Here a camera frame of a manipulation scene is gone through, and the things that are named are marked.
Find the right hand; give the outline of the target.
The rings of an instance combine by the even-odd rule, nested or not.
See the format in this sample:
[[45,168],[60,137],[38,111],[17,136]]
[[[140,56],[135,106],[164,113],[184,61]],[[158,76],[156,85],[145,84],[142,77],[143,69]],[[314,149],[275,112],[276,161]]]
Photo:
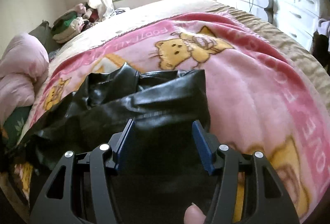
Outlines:
[[202,210],[192,203],[185,211],[184,224],[204,224],[205,218]]

